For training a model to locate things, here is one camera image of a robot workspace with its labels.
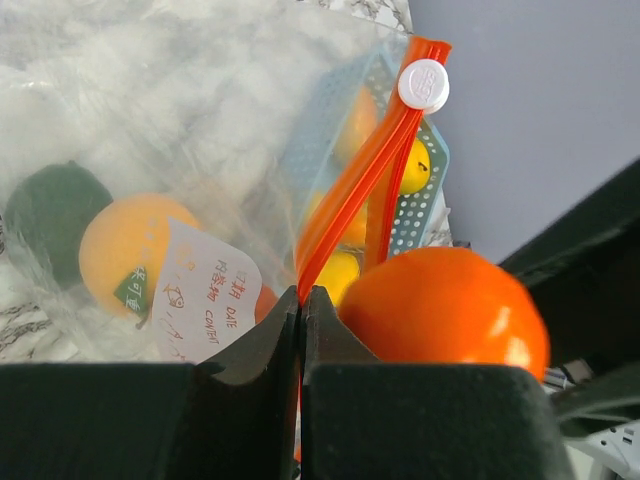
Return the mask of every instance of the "yellow orange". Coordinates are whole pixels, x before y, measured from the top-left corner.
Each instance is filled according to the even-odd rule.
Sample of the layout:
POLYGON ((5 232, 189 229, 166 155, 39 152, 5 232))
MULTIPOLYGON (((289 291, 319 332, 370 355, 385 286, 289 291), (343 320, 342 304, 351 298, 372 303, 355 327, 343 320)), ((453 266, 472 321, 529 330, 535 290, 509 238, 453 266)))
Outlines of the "yellow orange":
POLYGON ((156 193, 116 200, 89 224, 80 245, 80 273, 104 309, 116 315, 132 312, 115 292, 140 267, 145 270, 142 294, 151 304, 169 246, 169 218, 200 228, 189 210, 156 193))
POLYGON ((331 302, 338 306, 347 288, 360 275, 360 265, 356 257, 345 252, 335 252, 323 267, 316 285, 327 289, 331 302))
MULTIPOLYGON (((316 193, 311 199, 311 204, 309 205, 309 209, 307 210, 306 221, 309 221, 311 218, 311 214, 314 212, 318 205, 322 201, 322 197, 324 195, 322 193, 316 193)), ((345 247, 351 248, 362 248, 365 245, 365 240, 367 236, 367 205, 363 205, 363 207, 356 213, 356 216, 351 221, 347 230, 342 235, 340 239, 340 244, 345 247)))
POLYGON ((351 161, 378 124, 378 107, 368 88, 362 87, 347 117, 334 154, 341 166, 351 161))
POLYGON ((273 290, 263 283, 262 288, 260 289, 260 294, 258 295, 258 301, 256 302, 256 325, 269 315, 269 312, 276 303, 278 303, 278 297, 273 293, 273 290))
POLYGON ((431 175, 431 159, 423 143, 417 138, 413 141, 407 166, 402 175, 400 195, 410 195, 424 188, 431 175))

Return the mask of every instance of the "blue perforated basket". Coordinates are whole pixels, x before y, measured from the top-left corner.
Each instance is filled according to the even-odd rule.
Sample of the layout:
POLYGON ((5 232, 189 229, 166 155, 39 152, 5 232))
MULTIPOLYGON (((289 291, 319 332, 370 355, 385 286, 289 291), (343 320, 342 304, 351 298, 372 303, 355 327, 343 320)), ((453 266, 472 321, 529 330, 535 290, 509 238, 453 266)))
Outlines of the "blue perforated basket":
MULTIPOLYGON (((384 46, 320 79, 282 159, 292 202, 305 207, 296 209, 297 218, 292 219, 296 229, 305 220, 314 192, 328 190, 341 173, 339 163, 332 160, 333 148, 363 85, 375 98, 378 118, 384 115, 399 68, 395 58, 400 58, 397 52, 384 46)), ((421 191, 398 199, 390 255, 427 240, 427 226, 449 165, 449 149, 426 118, 418 138, 429 150, 431 176, 421 191)))

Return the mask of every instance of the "gray wall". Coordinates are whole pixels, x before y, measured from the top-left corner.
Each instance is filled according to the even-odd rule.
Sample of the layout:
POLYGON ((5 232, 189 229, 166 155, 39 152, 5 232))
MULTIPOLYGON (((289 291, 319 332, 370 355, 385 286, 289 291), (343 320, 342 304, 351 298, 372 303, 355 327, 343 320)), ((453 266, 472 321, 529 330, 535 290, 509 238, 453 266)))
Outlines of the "gray wall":
POLYGON ((640 154, 640 2, 410 0, 447 40, 454 238, 503 260, 640 154))

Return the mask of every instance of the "fruit sticker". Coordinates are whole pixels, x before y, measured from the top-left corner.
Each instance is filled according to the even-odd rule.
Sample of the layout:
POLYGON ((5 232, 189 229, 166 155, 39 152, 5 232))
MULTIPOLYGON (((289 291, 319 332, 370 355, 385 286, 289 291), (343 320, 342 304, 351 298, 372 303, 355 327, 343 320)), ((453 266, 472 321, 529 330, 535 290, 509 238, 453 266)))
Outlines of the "fruit sticker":
POLYGON ((137 267, 125 277, 113 294, 125 308, 141 318, 145 317, 149 309, 147 270, 142 266, 137 267))
POLYGON ((163 360, 200 363, 256 324, 262 276, 244 252, 209 234, 174 219, 169 230, 151 325, 163 360))

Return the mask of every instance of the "white marble countertop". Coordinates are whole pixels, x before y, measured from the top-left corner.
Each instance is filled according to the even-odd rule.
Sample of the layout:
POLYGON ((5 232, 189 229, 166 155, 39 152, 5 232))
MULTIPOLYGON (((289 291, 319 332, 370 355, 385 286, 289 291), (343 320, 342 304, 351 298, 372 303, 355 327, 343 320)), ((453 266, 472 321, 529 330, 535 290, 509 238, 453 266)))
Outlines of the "white marble countertop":
MULTIPOLYGON (((349 12, 364 19, 411 32, 407 0, 306 0, 331 10, 349 12)), ((433 243, 450 240, 444 197, 440 194, 432 215, 433 243)), ((0 233, 0 363, 82 361, 84 357, 69 335, 59 330, 32 298, 11 266, 0 233)))

